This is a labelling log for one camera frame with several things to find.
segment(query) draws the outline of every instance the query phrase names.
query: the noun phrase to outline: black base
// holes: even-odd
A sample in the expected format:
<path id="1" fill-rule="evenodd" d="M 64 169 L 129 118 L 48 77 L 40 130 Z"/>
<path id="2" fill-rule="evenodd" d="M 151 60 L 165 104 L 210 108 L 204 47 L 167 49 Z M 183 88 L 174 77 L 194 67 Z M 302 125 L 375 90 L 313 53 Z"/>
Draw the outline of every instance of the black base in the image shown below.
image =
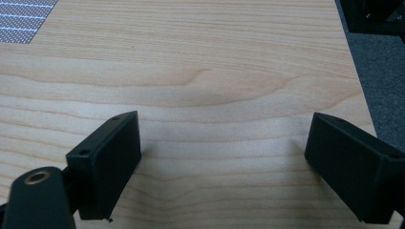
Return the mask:
<path id="1" fill-rule="evenodd" d="M 405 22 L 369 21 L 362 17 L 354 0 L 340 2 L 350 32 L 405 36 Z"/>

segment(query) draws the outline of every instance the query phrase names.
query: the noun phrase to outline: floor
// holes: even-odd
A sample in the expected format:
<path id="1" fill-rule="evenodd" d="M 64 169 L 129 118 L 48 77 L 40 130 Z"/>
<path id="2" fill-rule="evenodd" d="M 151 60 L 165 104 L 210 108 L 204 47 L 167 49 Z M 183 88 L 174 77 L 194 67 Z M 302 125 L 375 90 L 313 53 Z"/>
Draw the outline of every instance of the floor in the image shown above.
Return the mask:
<path id="1" fill-rule="evenodd" d="M 405 44 L 399 36 L 349 33 L 335 1 L 377 136 L 405 153 Z"/>

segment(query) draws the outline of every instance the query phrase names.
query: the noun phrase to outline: black object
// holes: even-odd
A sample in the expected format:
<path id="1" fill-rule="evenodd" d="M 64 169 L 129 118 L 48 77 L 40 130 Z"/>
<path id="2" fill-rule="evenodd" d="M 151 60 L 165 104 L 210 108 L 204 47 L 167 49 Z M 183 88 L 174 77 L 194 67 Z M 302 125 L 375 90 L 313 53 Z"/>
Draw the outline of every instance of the black object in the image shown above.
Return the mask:
<path id="1" fill-rule="evenodd" d="M 305 157 L 359 220 L 405 216 L 405 155 L 351 123 L 315 113 Z"/>
<path id="2" fill-rule="evenodd" d="M 350 32 L 405 35 L 404 0 L 340 0 Z"/>
<path id="3" fill-rule="evenodd" d="M 43 167 L 14 181 L 9 203 L 0 206 L 3 228 L 75 228 L 77 209 L 82 219 L 111 220 L 141 158 L 138 113 L 107 120 L 66 158 L 63 172 Z"/>

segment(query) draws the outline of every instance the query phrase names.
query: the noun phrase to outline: wooden tabletop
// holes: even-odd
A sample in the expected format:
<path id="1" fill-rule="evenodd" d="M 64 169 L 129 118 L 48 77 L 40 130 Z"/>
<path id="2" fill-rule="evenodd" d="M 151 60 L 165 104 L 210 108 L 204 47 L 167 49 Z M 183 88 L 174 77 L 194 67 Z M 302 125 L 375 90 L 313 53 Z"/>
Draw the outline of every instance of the wooden tabletop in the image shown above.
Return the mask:
<path id="1" fill-rule="evenodd" d="M 358 222 L 304 159 L 314 112 L 374 134 L 332 0 L 59 0 L 0 44 L 0 202 L 107 118 L 139 111 L 114 222 L 77 228 L 397 228 Z"/>

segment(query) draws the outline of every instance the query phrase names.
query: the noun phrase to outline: light wood surface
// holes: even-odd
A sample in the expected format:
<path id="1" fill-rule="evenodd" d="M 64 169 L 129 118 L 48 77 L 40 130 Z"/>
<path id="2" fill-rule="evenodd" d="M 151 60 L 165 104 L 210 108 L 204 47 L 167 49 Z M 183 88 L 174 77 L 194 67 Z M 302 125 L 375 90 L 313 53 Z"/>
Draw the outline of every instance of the light wood surface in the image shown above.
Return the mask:
<path id="1" fill-rule="evenodd" d="M 313 112 L 374 134 L 332 0 L 59 0 L 31 44 L 0 44 L 0 201 L 133 110 L 114 222 L 78 228 L 399 225 L 358 222 L 304 159 Z"/>

